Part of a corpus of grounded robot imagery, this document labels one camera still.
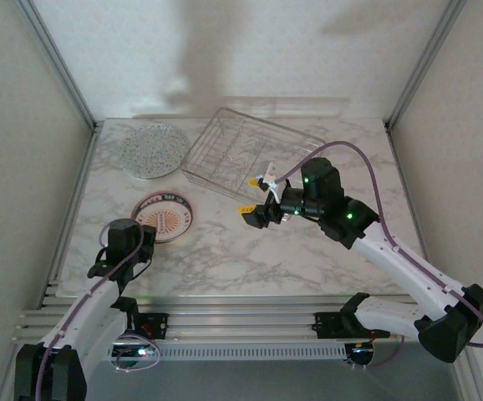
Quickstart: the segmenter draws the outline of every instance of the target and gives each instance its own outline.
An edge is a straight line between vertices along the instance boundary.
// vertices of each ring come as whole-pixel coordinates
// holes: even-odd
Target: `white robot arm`
[[[239,209],[246,223],[264,228],[270,222],[281,224],[285,215],[315,222],[326,236],[388,273],[417,302],[386,302],[360,292],[343,307],[340,319],[333,317],[327,327],[321,322],[314,325],[318,337],[350,332],[362,338],[370,331],[392,332],[418,338],[435,357],[454,362],[483,323],[483,289],[476,284],[463,287],[438,271],[392,236],[382,216],[344,194],[338,170],[329,160],[308,159],[300,165],[303,188],[292,188],[288,180],[276,184],[272,165],[266,174],[250,180],[250,185],[270,193],[264,205]],[[333,327],[338,320],[338,327]]]
[[[85,290],[39,344],[20,349],[15,400],[84,400],[86,383],[121,335],[130,331],[154,347],[153,337],[165,336],[166,315],[157,324],[159,314],[139,313],[134,298],[121,296],[135,265],[150,261],[155,235],[154,227],[129,219],[109,224],[108,245],[89,270]]]

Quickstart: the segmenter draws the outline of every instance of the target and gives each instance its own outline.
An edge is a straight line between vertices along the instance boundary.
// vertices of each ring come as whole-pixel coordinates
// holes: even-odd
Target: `purple cable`
[[[281,178],[275,181],[275,183],[279,184],[283,182],[286,178],[288,178],[290,175],[295,173],[297,170],[299,170],[307,161],[312,159],[315,155],[318,153],[322,152],[323,150],[330,148],[332,146],[336,145],[343,145],[347,146],[350,149],[353,149],[355,152],[358,153],[358,155],[362,158],[364,163],[366,164],[366,167],[368,167],[369,171],[369,177],[371,178],[372,181],[372,186],[374,187],[374,194],[375,194],[375,202],[377,203],[377,209],[379,211],[379,219],[381,221],[381,226],[383,227],[383,232],[386,235],[386,239],[389,241],[389,243],[392,245],[392,247],[397,246],[399,248],[398,253],[405,258],[407,261],[409,261],[414,267],[416,267],[418,270],[420,270],[422,273],[424,273],[429,279],[431,279],[433,282],[435,282],[438,286],[442,288],[446,288],[447,285],[440,280],[437,276],[435,276],[433,273],[431,273],[429,270],[427,270],[424,266],[422,266],[421,263],[416,261],[411,255],[409,255],[407,252],[405,252],[403,249],[401,249],[398,245],[398,243],[394,240],[392,235],[390,234],[390,230],[386,224],[386,220],[384,219],[384,213],[383,213],[383,203],[381,202],[381,195],[379,193],[379,187],[377,185],[377,180],[375,178],[375,172],[372,164],[369,162],[368,156],[356,145],[353,145],[350,142],[347,142],[345,140],[336,140],[334,142],[328,142],[325,145],[320,146],[317,148],[315,151],[313,151],[310,155],[306,156],[303,160],[301,160],[293,169],[288,171],[285,175],[283,175]],[[464,299],[459,293],[457,293],[455,290],[450,290],[450,294],[455,297],[459,302],[463,303],[468,309],[474,313],[474,315],[481,320],[483,323],[483,314],[479,312],[471,303],[469,303],[466,299]],[[475,348],[483,348],[483,343],[468,343],[470,347],[475,347]]]
[[[153,368],[158,363],[160,363],[160,361],[161,361],[161,351],[160,351],[160,348],[158,347],[158,345],[156,345],[156,343],[155,343],[154,340],[150,340],[150,339],[148,339],[146,337],[140,336],[139,334],[134,334],[132,332],[125,333],[121,337],[119,337],[118,339],[124,339],[124,338],[134,338],[134,339],[141,340],[141,341],[144,341],[144,342],[148,343],[156,351],[156,360],[152,364],[147,365],[147,366],[144,366],[143,368],[121,368],[119,366],[119,361],[120,361],[121,357],[126,352],[126,350],[123,350],[117,356],[117,358],[115,359],[115,364],[114,365],[115,365],[115,368],[117,370],[122,370],[122,371],[127,372],[127,373],[129,373],[129,372],[138,372],[140,370],[147,370],[147,369]]]
[[[104,233],[106,231],[106,227],[109,227],[109,224],[104,226],[102,229],[101,233]],[[143,240],[145,238],[145,234],[143,232],[143,228],[141,225],[138,224],[140,227],[140,242],[138,242],[137,247],[122,261],[119,262],[119,264],[114,267],[112,270],[109,271],[109,273],[102,277],[94,286],[91,287],[91,290],[89,290],[89,293],[84,294],[84,296],[80,299],[76,307],[73,309],[73,311],[69,314],[69,317],[67,317],[67,320],[65,320],[64,324],[62,325],[61,329],[59,330],[59,333],[56,334],[53,338],[53,340],[50,342],[48,345],[47,349],[45,350],[43,354],[43,358],[41,359],[41,365],[39,365],[39,372],[38,372],[38,378],[35,383],[35,401],[42,401],[41,399],[41,392],[43,390],[43,375],[44,371],[47,367],[47,362],[48,362],[48,357],[50,356],[50,353],[52,352],[54,345],[65,336],[65,331],[67,328],[69,328],[69,325],[73,321],[73,319],[76,317],[77,313],[80,311],[80,309],[84,306],[84,304],[87,302],[88,299],[91,298],[91,295],[97,289],[99,289],[100,286],[102,286],[105,282],[109,280],[110,277],[112,277],[127,261],[129,261],[132,257],[135,256],[136,253],[140,250],[141,246],[143,245]]]

